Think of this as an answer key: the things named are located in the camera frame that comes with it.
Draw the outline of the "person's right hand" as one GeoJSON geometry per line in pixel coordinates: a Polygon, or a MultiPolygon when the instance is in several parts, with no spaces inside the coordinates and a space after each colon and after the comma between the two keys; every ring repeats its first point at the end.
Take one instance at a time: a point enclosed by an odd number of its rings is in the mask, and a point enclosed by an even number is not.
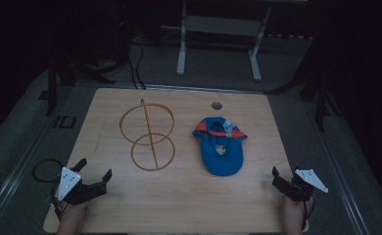
{"type": "Polygon", "coordinates": [[[308,216],[314,206],[314,199],[308,201],[294,202],[286,195],[283,196],[282,223],[283,228],[299,228],[303,230],[304,219],[308,216]]]}

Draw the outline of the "person's left hand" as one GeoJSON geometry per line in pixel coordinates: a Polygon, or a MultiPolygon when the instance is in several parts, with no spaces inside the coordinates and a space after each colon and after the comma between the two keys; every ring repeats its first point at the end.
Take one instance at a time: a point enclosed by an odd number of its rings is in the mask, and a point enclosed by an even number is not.
{"type": "Polygon", "coordinates": [[[84,219],[87,206],[87,202],[78,205],[62,202],[59,227],[78,227],[84,219]]]}

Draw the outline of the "black tripod stand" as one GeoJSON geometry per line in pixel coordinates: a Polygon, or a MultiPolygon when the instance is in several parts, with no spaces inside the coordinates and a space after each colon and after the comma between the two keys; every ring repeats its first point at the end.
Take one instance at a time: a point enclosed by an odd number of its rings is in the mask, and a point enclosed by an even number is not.
{"type": "Polygon", "coordinates": [[[331,57],[331,49],[327,44],[327,40],[321,36],[316,36],[295,71],[293,78],[277,88],[264,91],[264,94],[277,95],[303,83],[305,86],[300,97],[303,101],[307,102],[317,97],[315,123],[323,131],[326,91],[329,75],[333,72],[333,69],[334,61],[331,57]]]}
{"type": "Polygon", "coordinates": [[[118,67],[119,64],[115,63],[113,65],[95,70],[88,65],[78,62],[69,55],[52,56],[49,59],[47,66],[47,89],[42,91],[39,96],[39,100],[48,102],[46,116],[51,116],[57,106],[57,76],[61,78],[64,84],[75,85],[76,78],[72,71],[77,70],[84,72],[93,80],[102,83],[114,83],[113,80],[107,79],[104,76],[104,73],[115,71],[118,67]]]}

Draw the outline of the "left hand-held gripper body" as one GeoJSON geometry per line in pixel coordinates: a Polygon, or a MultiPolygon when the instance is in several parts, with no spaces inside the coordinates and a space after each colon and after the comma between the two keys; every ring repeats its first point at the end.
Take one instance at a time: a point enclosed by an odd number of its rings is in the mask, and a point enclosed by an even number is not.
{"type": "Polygon", "coordinates": [[[71,168],[63,167],[57,199],[71,205],[78,205],[105,195],[107,193],[107,183],[101,180],[91,185],[85,185],[82,183],[82,177],[77,172],[72,171],[71,168]]]}

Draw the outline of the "wooden ring hat stand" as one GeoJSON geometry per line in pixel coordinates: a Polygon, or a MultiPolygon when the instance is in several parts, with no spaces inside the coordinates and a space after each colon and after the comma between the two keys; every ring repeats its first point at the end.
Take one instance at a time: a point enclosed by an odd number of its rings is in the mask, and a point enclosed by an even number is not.
{"type": "Polygon", "coordinates": [[[119,131],[120,131],[121,135],[123,136],[123,138],[126,141],[131,143],[130,157],[131,157],[132,162],[138,168],[145,170],[145,171],[162,170],[162,169],[166,168],[168,165],[170,165],[171,162],[173,161],[173,159],[175,157],[176,149],[175,149],[175,145],[174,145],[173,141],[171,140],[171,138],[169,136],[172,134],[174,127],[175,127],[174,114],[170,108],[168,108],[165,105],[158,104],[158,103],[146,103],[144,99],[140,100],[140,104],[138,106],[134,106],[134,107],[130,108],[129,110],[127,110],[121,116],[121,118],[119,120],[119,131]],[[170,128],[169,128],[167,133],[161,133],[161,132],[154,132],[153,131],[152,123],[151,123],[151,117],[150,117],[150,113],[149,113],[149,108],[161,109],[161,110],[165,111],[170,116],[170,128]],[[126,118],[132,112],[134,112],[138,109],[143,110],[147,132],[145,134],[141,135],[140,137],[136,138],[136,139],[132,139],[132,138],[129,138],[128,135],[126,134],[126,132],[124,131],[124,123],[125,123],[126,118]],[[161,142],[166,141],[166,140],[171,145],[171,149],[172,149],[171,156],[169,157],[169,159],[167,160],[167,162],[165,164],[159,164],[155,146],[161,142]],[[154,167],[145,167],[145,166],[141,165],[135,159],[134,152],[135,152],[135,148],[137,146],[145,146],[145,147],[151,148],[152,159],[153,159],[154,164],[155,164],[154,167]]]}

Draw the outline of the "blue cap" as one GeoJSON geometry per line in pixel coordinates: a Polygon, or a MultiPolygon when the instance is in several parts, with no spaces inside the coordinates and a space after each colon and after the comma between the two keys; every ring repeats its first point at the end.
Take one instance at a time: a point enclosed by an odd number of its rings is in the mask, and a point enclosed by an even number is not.
{"type": "Polygon", "coordinates": [[[242,142],[248,138],[233,122],[224,117],[206,117],[192,135],[200,142],[207,171],[216,176],[237,173],[244,162],[242,142]]]}

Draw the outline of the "white metal desk frame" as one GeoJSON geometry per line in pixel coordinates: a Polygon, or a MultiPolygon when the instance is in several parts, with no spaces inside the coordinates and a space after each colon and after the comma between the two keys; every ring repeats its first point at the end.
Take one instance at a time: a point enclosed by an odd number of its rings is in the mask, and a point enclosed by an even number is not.
{"type": "Polygon", "coordinates": [[[253,36],[256,38],[256,42],[254,46],[248,51],[248,57],[253,80],[260,81],[262,79],[262,75],[258,63],[258,53],[271,13],[271,7],[265,8],[262,14],[262,18],[259,21],[251,21],[231,18],[216,18],[189,15],[187,11],[187,1],[188,0],[181,0],[181,25],[178,28],[178,30],[180,31],[180,45],[177,58],[176,74],[185,74],[187,55],[187,32],[204,32],[238,36],[253,36]]]}

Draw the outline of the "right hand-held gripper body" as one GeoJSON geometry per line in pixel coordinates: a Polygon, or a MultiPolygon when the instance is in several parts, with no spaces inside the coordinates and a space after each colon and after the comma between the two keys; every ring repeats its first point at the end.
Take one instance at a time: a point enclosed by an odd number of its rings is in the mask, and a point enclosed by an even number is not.
{"type": "Polygon", "coordinates": [[[294,202],[308,201],[312,196],[313,189],[316,188],[324,193],[328,188],[316,175],[313,169],[296,169],[295,174],[302,178],[299,185],[293,185],[291,181],[284,179],[284,187],[278,189],[281,193],[288,196],[294,202]]]}

